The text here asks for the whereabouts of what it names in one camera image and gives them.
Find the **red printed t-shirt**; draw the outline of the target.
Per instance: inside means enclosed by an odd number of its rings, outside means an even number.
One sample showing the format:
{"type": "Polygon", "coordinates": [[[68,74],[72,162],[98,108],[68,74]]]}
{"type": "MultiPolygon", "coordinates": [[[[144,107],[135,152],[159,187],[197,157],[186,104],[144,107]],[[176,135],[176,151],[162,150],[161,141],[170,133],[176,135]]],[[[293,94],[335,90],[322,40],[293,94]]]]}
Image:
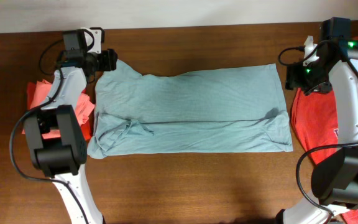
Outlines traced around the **red printed t-shirt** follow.
{"type": "MultiPolygon", "coordinates": [[[[306,151],[317,146],[337,144],[339,129],[334,93],[306,96],[297,90],[291,108],[291,125],[306,151]]],[[[358,210],[346,212],[342,217],[346,223],[358,224],[358,210]]]]}

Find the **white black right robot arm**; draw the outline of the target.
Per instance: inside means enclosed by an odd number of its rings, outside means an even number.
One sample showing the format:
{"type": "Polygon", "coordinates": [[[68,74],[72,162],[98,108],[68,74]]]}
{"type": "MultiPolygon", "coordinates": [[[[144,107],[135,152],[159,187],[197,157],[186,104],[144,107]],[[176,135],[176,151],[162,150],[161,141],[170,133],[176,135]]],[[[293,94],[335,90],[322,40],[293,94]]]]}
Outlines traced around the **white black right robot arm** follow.
{"type": "Polygon", "coordinates": [[[305,56],[286,65],[286,88],[299,88],[305,95],[333,91],[339,142],[312,148],[299,158],[296,170],[308,155],[335,149],[314,168],[311,192],[301,189],[302,200],[279,211],[275,223],[329,223],[336,215],[358,210],[358,40],[336,38],[316,44],[308,37],[297,49],[305,56]]]}

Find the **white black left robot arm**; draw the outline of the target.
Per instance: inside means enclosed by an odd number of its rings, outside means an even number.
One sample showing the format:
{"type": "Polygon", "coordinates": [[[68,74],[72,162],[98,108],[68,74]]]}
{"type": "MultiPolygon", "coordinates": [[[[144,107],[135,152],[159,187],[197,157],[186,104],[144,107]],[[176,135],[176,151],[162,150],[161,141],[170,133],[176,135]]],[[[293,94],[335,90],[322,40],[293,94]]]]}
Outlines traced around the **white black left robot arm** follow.
{"type": "Polygon", "coordinates": [[[86,141],[75,107],[88,77],[115,70],[116,62],[113,49],[63,51],[46,99],[18,121],[24,128],[32,164],[44,174],[38,181],[57,188],[72,223],[105,222],[86,179],[86,141]]]}

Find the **light blue t-shirt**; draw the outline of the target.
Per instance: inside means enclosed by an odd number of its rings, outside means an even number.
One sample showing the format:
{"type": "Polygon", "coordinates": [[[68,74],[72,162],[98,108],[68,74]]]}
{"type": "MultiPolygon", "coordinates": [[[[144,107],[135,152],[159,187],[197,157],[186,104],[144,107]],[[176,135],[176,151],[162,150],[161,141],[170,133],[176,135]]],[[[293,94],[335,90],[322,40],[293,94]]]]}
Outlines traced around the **light blue t-shirt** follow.
{"type": "Polygon", "coordinates": [[[129,154],[290,152],[275,64],[142,75],[123,61],[95,88],[94,159],[129,154]]]}

